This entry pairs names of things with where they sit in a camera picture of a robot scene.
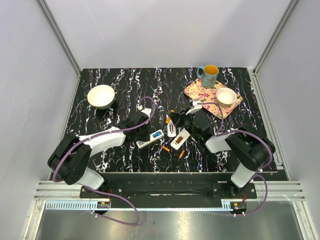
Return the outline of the white remote black batteries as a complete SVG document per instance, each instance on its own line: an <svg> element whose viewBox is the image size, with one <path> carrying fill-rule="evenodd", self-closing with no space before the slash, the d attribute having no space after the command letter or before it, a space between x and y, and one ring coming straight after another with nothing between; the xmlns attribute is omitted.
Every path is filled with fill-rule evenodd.
<svg viewBox="0 0 320 240"><path fill-rule="evenodd" d="M175 138L177 136L177 130L172 120L170 120L167 124L167 136L169 138Z"/></svg>

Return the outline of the white remote blue battery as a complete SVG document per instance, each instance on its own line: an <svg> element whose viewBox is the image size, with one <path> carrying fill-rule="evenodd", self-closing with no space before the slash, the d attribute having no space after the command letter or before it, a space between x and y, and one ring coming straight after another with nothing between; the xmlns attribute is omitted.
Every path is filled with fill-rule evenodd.
<svg viewBox="0 0 320 240"><path fill-rule="evenodd" d="M139 149L142 149L155 141L161 139L164 136L164 132L160 129L155 131L154 133L150 134L148 141L137 141L136 145Z"/></svg>

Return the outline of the white remote orange compartment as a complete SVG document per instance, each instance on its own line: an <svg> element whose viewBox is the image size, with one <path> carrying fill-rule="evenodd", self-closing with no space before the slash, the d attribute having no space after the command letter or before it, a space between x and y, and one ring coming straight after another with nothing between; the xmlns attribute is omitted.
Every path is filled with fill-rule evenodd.
<svg viewBox="0 0 320 240"><path fill-rule="evenodd" d="M190 137L189 132L183 128L180 133L173 139L173 141L170 143L170 146L174 150L178 150Z"/></svg>

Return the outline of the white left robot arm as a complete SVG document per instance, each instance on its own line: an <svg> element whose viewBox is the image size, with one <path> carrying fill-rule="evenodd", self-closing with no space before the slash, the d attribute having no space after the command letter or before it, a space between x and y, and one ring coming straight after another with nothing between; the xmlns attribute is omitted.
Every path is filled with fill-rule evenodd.
<svg viewBox="0 0 320 240"><path fill-rule="evenodd" d="M151 110L147 108L105 131L82 136L68 133L48 159L47 164L53 171L52 180L87 186L96 197L106 196L108 185L100 173L88 167L90 158L126 142L149 140L150 124L147 120L150 115Z"/></svg>

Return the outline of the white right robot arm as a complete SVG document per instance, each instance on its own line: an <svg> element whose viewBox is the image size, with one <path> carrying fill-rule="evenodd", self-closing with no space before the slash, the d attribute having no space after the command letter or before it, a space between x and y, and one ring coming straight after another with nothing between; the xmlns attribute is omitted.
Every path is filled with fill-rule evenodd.
<svg viewBox="0 0 320 240"><path fill-rule="evenodd" d="M247 183L274 158L275 145L250 125L243 124L236 129L217 133L209 125L196 119L188 109L170 112L168 116L175 127L184 129L196 140L198 148L204 153L232 151L235 154L239 165L227 186L227 192L233 198L243 195Z"/></svg>

